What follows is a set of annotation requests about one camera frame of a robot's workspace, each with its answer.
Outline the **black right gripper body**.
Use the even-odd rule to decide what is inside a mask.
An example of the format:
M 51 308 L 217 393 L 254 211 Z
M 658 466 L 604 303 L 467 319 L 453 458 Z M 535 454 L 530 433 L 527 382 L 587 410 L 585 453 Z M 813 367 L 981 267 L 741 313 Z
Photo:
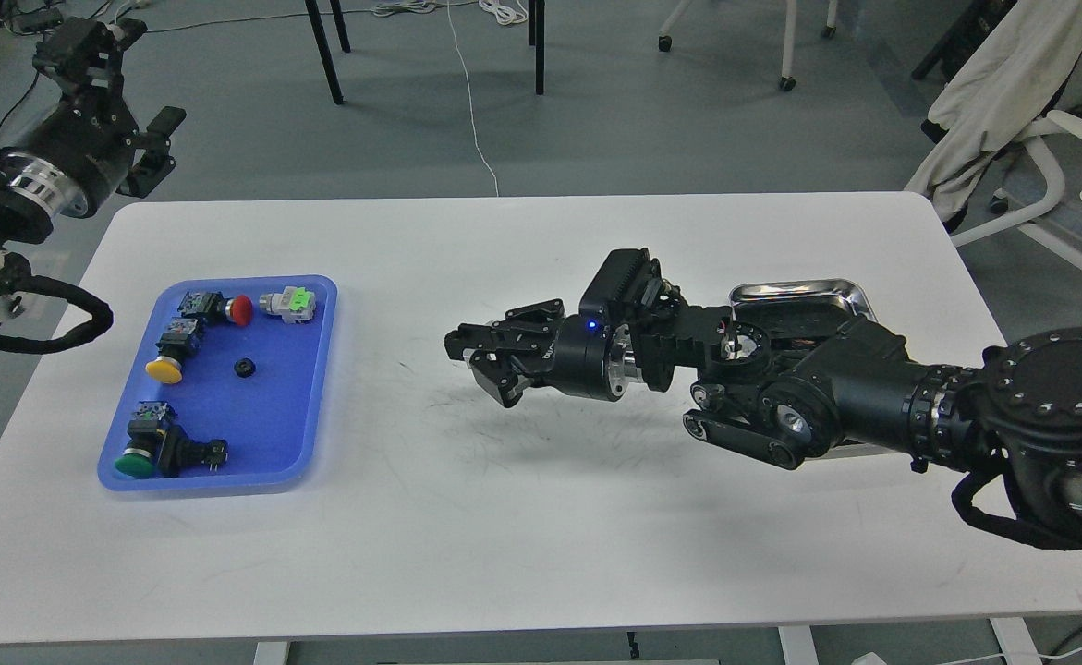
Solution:
M 547 353 L 553 365 L 543 383 L 559 393 L 589 399 L 620 400 L 632 383 L 643 383 L 633 325 L 573 315 L 563 320 Z

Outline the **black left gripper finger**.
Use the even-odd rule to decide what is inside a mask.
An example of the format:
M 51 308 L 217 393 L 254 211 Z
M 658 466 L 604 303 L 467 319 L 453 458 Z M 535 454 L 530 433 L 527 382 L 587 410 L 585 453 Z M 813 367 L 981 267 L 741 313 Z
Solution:
M 173 172 L 175 160 L 170 155 L 172 135 L 182 125 L 187 111 L 174 106 L 164 109 L 151 119 L 148 127 L 138 130 L 124 143 L 132 151 L 142 151 L 138 162 L 132 164 L 121 182 L 121 194 L 144 199 Z
M 122 101 L 123 54 L 145 32 L 147 25 L 138 18 L 113 24 L 64 18 L 47 42 L 35 46 L 32 67 L 60 85 L 62 99 L 72 108 L 110 116 Z

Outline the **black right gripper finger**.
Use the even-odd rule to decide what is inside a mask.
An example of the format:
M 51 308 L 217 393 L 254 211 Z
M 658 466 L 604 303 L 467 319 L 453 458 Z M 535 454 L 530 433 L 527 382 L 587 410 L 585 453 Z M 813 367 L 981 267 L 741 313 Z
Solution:
M 562 321 L 563 300 L 542 300 L 531 306 L 511 308 L 502 320 L 484 325 L 463 323 L 444 337 L 449 358 L 464 359 L 467 353 L 545 353 Z
M 470 357 L 466 365 L 485 393 L 503 408 L 511 408 L 527 389 L 547 386 L 554 363 L 544 357 Z

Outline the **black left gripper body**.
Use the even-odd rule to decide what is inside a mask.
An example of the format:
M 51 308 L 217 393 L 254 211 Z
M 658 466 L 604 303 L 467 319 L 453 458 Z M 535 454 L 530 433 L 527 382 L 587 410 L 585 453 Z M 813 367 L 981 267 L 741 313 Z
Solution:
M 111 101 L 103 110 L 94 99 L 84 99 L 80 108 L 60 102 L 38 127 L 0 149 L 0 165 L 12 170 L 34 160 L 51 165 L 77 190 L 62 213 L 89 218 L 129 174 L 135 149 L 127 139 L 136 130 L 138 122 L 123 99 Z

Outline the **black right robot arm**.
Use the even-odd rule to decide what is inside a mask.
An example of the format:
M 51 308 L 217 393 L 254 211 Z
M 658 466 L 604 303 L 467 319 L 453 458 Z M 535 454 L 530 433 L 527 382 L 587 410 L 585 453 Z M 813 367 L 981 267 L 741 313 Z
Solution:
M 692 368 L 686 433 L 796 470 L 848 441 L 963 473 L 967 526 L 1038 549 L 1082 549 L 1082 327 L 989 346 L 984 365 L 921 365 L 841 279 L 737 285 L 692 306 L 645 248 L 608 254 L 575 314 L 562 300 L 463 323 L 449 358 L 500 405 L 528 388 L 620 400 Z

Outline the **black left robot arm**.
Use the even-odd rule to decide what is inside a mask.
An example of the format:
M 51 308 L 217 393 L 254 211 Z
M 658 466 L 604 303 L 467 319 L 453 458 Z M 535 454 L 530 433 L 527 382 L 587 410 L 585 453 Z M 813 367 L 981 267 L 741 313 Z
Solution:
M 115 192 L 148 197 L 173 172 L 170 144 L 185 110 L 166 106 L 138 127 L 123 96 L 124 52 L 145 32 L 138 18 L 68 18 L 35 50 L 35 70 L 54 80 L 62 97 L 0 149 L 0 325 L 24 311 L 26 294 L 65 300 L 90 317 L 58 338 L 0 335 L 0 353 L 65 353 L 113 325 L 108 304 L 79 285 L 35 276 L 6 243 L 41 244 L 56 216 L 89 218 Z

